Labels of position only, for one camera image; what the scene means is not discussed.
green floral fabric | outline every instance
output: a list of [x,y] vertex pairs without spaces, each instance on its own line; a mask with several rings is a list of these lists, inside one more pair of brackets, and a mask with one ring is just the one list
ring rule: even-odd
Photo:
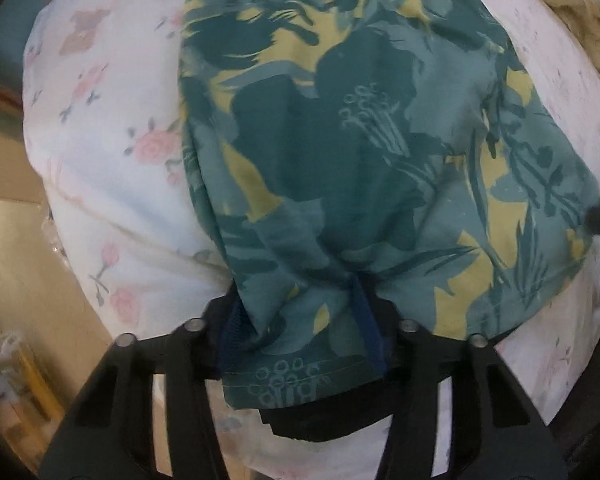
[[465,338],[580,269],[597,183],[480,0],[187,0],[180,89],[190,194],[248,313],[236,408],[377,378],[353,273]]

